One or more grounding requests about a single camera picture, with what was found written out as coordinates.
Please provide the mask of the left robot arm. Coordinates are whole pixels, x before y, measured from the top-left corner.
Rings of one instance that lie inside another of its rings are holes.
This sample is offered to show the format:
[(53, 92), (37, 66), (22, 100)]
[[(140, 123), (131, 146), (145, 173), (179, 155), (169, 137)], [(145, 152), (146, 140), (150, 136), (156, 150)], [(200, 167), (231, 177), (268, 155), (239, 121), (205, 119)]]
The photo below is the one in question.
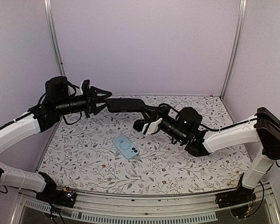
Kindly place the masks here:
[[(65, 115), (79, 113), (87, 118), (106, 107), (109, 91), (90, 85), (84, 80), (73, 85), (67, 77), (58, 76), (45, 83), (45, 93), (37, 105), (0, 127), (0, 154), (20, 141), (54, 126)], [(32, 173), (0, 163), (0, 186), (28, 189), (42, 195), (51, 203), (60, 199), (56, 183), (46, 173)]]

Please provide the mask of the black phone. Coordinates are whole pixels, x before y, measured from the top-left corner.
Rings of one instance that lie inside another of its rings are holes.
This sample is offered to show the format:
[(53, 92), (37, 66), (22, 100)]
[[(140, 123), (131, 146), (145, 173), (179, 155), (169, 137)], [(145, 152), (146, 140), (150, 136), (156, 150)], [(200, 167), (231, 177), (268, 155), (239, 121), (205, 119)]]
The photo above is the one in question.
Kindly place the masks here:
[(141, 99), (135, 98), (110, 98), (106, 100), (109, 112), (140, 112), (141, 106), (145, 103)]

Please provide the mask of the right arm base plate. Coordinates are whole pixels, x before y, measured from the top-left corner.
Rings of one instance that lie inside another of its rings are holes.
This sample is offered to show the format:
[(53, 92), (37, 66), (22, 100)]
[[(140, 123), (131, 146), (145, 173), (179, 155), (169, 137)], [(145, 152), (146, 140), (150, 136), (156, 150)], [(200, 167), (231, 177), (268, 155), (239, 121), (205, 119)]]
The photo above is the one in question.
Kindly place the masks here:
[(216, 194), (215, 203), (218, 204), (219, 208), (225, 208), (252, 202), (255, 199), (254, 189), (238, 188), (233, 191)]

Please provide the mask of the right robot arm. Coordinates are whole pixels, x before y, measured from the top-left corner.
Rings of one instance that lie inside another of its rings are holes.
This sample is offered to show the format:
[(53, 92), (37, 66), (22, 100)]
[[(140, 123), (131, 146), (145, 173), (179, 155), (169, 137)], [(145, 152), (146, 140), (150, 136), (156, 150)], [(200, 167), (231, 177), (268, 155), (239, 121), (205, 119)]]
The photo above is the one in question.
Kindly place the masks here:
[(252, 165), (241, 175), (232, 193), (235, 203), (247, 199), (270, 167), (280, 160), (280, 120), (265, 107), (258, 108), (255, 115), (245, 120), (219, 129), (202, 124), (202, 116), (192, 107), (177, 111), (175, 118), (169, 115), (172, 109), (165, 103), (158, 107), (143, 105), (140, 112), (144, 118), (135, 121), (133, 128), (143, 134), (163, 131), (171, 137), (172, 144), (180, 143), (195, 157), (245, 143), (261, 143)]

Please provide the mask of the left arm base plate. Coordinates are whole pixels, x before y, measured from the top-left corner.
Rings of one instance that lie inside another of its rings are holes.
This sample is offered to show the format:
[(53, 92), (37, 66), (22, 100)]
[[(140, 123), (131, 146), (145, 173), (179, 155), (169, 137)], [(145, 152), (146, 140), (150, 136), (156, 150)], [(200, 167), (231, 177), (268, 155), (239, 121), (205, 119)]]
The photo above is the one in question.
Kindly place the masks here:
[(73, 208), (76, 202), (77, 194), (70, 188), (45, 190), (36, 193), (36, 199), (52, 205), (60, 205), (67, 208)]

